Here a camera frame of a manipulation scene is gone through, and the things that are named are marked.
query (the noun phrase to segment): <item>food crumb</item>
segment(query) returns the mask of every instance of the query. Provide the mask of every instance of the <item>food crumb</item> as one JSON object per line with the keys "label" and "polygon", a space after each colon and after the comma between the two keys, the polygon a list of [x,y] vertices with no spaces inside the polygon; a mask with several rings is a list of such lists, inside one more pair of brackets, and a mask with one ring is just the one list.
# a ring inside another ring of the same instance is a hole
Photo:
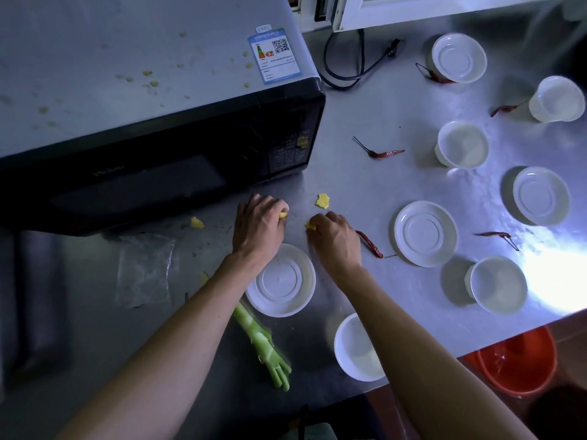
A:
{"label": "food crumb", "polygon": [[330,198],[326,193],[320,193],[314,205],[320,208],[324,208],[326,210],[330,205]]}
{"label": "food crumb", "polygon": [[201,220],[199,220],[195,216],[190,219],[190,224],[193,228],[199,228],[199,229],[204,228],[204,222],[202,222]]}

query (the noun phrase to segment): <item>power cord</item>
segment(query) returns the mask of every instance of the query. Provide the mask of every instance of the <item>power cord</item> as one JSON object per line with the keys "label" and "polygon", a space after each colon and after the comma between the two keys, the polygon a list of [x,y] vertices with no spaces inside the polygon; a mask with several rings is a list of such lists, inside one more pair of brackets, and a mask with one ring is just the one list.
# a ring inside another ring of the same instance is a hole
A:
{"label": "power cord", "polygon": [[334,32],[332,34],[330,34],[330,37],[328,37],[327,43],[324,45],[324,69],[327,71],[327,73],[332,78],[334,78],[336,80],[341,80],[341,81],[353,81],[354,80],[353,83],[351,83],[348,86],[340,86],[340,85],[334,84],[333,82],[328,80],[326,77],[324,77],[324,75],[319,73],[320,77],[322,78],[322,81],[324,83],[326,83],[329,87],[331,87],[337,91],[348,91],[353,86],[355,86],[364,75],[370,73],[379,63],[381,63],[385,57],[395,57],[396,53],[397,53],[397,45],[401,43],[401,40],[399,40],[398,38],[393,40],[392,43],[387,47],[387,49],[385,50],[383,55],[381,57],[379,57],[379,59],[375,63],[373,63],[371,66],[369,66],[365,70],[365,34],[364,34],[364,29],[357,29],[357,34],[359,34],[359,44],[360,44],[360,49],[361,49],[361,69],[357,75],[351,75],[350,77],[345,77],[343,75],[339,75],[339,74],[333,72],[328,67],[328,63],[327,63],[328,46],[330,45],[332,39],[335,36]]}

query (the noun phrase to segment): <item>plastic bag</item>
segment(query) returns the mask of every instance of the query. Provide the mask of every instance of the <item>plastic bag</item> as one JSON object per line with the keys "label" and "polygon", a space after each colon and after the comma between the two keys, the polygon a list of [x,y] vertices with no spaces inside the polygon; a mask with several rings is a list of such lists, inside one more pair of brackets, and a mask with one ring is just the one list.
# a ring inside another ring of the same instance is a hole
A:
{"label": "plastic bag", "polygon": [[127,308],[170,303],[167,276],[175,240],[152,233],[121,240],[116,303]]}

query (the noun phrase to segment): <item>brand logo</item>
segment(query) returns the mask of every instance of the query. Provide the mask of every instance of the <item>brand logo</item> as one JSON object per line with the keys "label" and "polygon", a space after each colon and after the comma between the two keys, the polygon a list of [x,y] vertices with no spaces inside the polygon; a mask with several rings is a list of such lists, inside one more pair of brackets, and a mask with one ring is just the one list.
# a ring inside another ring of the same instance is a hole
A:
{"label": "brand logo", "polygon": [[114,173],[115,171],[120,171],[121,169],[124,169],[124,165],[121,165],[119,167],[112,167],[112,168],[107,168],[107,169],[103,169],[100,171],[92,172],[92,174],[96,177],[99,177],[99,176],[102,176],[105,174]]}

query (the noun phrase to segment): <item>orange bucket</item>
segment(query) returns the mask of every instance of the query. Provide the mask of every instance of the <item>orange bucket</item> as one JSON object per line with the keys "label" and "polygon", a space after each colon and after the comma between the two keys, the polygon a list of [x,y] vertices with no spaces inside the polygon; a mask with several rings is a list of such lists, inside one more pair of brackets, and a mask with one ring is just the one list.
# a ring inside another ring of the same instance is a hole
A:
{"label": "orange bucket", "polygon": [[506,394],[529,397],[542,391],[556,371],[556,344],[546,326],[465,355],[488,381]]}

